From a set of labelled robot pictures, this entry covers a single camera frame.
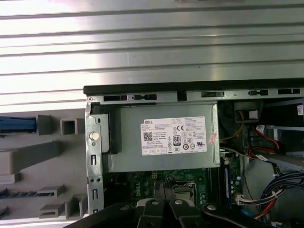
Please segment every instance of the barcode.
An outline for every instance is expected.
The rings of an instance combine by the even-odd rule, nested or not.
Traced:
[[[143,140],[144,141],[153,141],[152,132],[144,132]]]
[[[303,115],[303,105],[298,105],[298,115]]]

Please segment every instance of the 80 plus logo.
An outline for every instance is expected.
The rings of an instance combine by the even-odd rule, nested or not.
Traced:
[[[181,145],[181,137],[179,135],[173,136],[173,145],[180,146]]]

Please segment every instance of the cable bundle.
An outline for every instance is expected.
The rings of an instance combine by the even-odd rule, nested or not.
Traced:
[[[259,211],[255,218],[260,218],[264,215],[266,215],[272,208],[272,206],[275,204],[277,198],[285,193],[287,189],[290,188],[300,188],[304,190],[304,173],[303,172],[291,172],[287,174],[280,175],[279,177],[272,180],[268,186],[265,188],[265,190],[262,193],[261,199],[258,200],[259,202],[262,200],[263,205],[259,206]]]

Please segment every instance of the qr code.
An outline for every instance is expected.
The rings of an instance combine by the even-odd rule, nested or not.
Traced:
[[[144,132],[143,133],[143,140],[144,141],[153,141],[152,132]]]

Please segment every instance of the sticker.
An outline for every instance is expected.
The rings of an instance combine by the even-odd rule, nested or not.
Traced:
[[[256,157],[259,159],[259,160],[262,160],[262,161],[268,161],[268,159],[266,157],[264,157],[263,155],[261,154],[257,154]]]
[[[141,140],[142,155],[206,152],[205,117],[144,120]]]
[[[261,134],[263,134],[263,135],[264,135],[264,129],[265,129],[265,125],[258,125],[258,126],[256,126],[256,130],[258,132],[260,132]]]
[[[217,135],[218,134],[216,132],[211,132],[211,135],[210,135],[210,137],[208,139],[208,144],[209,145],[214,145],[214,143],[215,143],[215,141],[217,139]]]
[[[298,105],[298,115],[303,115],[303,105]]]

